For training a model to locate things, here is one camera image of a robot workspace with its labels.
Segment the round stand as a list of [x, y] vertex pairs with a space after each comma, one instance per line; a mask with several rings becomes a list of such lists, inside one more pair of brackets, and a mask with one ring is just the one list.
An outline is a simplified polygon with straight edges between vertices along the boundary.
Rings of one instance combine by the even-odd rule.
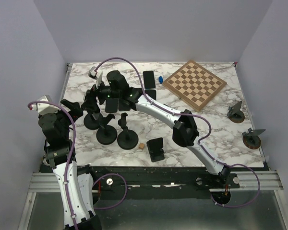
[[98, 123], [100, 128], [96, 133], [97, 141], [102, 145], [110, 145], [112, 144], [117, 138], [117, 131], [115, 127], [108, 125], [108, 123], [115, 119], [113, 114], [108, 114], [106, 117], [103, 117], [102, 114], [98, 116]]
[[244, 145], [250, 149], [258, 149], [261, 146], [261, 139], [259, 135], [265, 132], [266, 129], [252, 129], [249, 128], [248, 132], [242, 133], [242, 141]]
[[98, 114], [87, 114], [84, 117], [84, 126], [90, 130], [97, 130], [100, 128], [100, 122], [103, 119], [103, 115]]
[[241, 111], [242, 101], [239, 101], [234, 106], [228, 107], [227, 117], [234, 123], [242, 123], [245, 119], [244, 113]]
[[139, 139], [138, 135], [128, 128], [126, 120], [127, 116], [127, 113], [122, 113], [121, 118], [118, 120], [118, 125], [121, 127], [122, 131], [117, 137], [117, 143], [122, 149], [131, 150], [136, 147]]

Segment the black phone blue edge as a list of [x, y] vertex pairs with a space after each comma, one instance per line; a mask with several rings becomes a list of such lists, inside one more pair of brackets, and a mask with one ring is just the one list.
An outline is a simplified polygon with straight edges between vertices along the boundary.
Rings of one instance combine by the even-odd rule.
[[155, 89], [146, 89], [145, 93], [151, 97], [153, 100], [156, 100], [156, 90]]

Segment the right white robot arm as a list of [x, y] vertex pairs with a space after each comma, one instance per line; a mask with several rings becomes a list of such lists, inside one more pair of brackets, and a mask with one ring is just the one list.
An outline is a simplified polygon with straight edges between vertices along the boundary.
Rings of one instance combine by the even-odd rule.
[[88, 129], [105, 130], [106, 123], [110, 119], [103, 117], [99, 106], [110, 100], [121, 101], [129, 109], [151, 115], [168, 125], [173, 130], [173, 141], [178, 146], [189, 149], [204, 164], [215, 187], [221, 188], [228, 183], [230, 167], [213, 155], [201, 142], [202, 138], [194, 120], [196, 116], [191, 111], [181, 112], [157, 102], [148, 96], [143, 88], [129, 86], [118, 70], [107, 74], [109, 85], [105, 85], [102, 81], [102, 72], [92, 69], [88, 75], [96, 80], [92, 88], [85, 93], [81, 106], [88, 113], [84, 118], [84, 125]]

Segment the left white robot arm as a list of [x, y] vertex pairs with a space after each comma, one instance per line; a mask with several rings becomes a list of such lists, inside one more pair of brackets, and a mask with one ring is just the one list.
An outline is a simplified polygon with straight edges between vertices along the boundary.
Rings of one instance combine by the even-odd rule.
[[64, 228], [66, 230], [100, 230], [99, 217], [93, 208], [92, 188], [97, 178], [89, 166], [78, 173], [75, 157], [75, 139], [70, 139], [70, 128], [83, 116], [79, 103], [63, 99], [61, 103], [69, 109], [64, 112], [53, 104], [48, 104], [44, 96], [34, 105], [39, 114], [38, 124], [49, 146], [45, 147], [46, 162], [52, 168], [59, 184], [64, 208]]

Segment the black folding phone stand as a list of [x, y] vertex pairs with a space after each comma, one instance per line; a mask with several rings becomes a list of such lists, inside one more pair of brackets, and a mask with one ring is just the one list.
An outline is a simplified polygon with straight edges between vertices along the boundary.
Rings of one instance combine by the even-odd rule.
[[162, 161], [165, 159], [163, 150], [164, 147], [163, 138], [151, 139], [147, 141], [146, 145], [148, 148], [151, 162]]

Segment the brown wooden cube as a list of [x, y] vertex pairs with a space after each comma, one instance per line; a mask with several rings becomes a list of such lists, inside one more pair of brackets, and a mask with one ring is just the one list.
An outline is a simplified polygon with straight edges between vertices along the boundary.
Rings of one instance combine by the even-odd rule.
[[140, 144], [139, 144], [139, 149], [141, 149], [141, 150], [144, 149], [144, 144], [143, 144], [143, 143], [140, 143]]

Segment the blue plastic cap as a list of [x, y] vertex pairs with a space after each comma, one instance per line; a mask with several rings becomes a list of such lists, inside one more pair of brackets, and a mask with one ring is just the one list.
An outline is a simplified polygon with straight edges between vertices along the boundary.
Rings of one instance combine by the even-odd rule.
[[158, 81], [159, 81], [160, 84], [162, 84], [163, 81], [164, 81], [164, 80], [163, 80], [163, 77], [162, 77], [162, 76], [159, 76], [159, 77], [158, 77]]

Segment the wooden chessboard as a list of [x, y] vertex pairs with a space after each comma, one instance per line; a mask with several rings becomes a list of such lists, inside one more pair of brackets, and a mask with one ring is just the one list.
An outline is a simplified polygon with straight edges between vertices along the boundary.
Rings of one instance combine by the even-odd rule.
[[196, 111], [201, 111], [226, 82], [193, 60], [163, 81], [163, 86]]

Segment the aluminium extrusion rail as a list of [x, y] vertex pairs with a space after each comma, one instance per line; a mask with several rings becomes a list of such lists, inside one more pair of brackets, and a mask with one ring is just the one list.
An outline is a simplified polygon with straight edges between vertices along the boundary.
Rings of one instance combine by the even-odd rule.
[[[276, 171], [257, 171], [255, 172], [260, 183], [260, 190], [283, 190], [280, 177]], [[196, 182], [201, 188], [208, 188], [208, 185], [204, 185], [204, 180]], [[140, 185], [138, 182], [127, 182], [128, 187], [140, 188], [143, 186], [161, 188], [161, 187], [183, 187], [187, 185], [187, 182], [152, 182], [150, 184], [144, 183]], [[233, 179], [228, 182], [229, 191], [255, 191], [258, 189], [258, 181], [256, 176], [250, 171], [234, 172]], [[210, 192], [225, 191], [225, 188], [211, 188]], [[29, 192], [60, 192], [59, 184], [55, 174], [53, 173], [34, 173], [29, 185]]]

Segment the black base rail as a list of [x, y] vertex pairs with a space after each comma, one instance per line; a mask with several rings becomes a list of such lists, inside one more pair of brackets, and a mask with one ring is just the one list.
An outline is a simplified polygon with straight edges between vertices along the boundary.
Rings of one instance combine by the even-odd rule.
[[78, 174], [90, 173], [94, 180], [105, 176], [113, 180], [108, 185], [102, 179], [93, 187], [93, 199], [209, 199], [210, 192], [239, 188], [233, 182], [235, 173], [225, 183], [210, 175], [203, 167], [119, 167], [79, 166]]

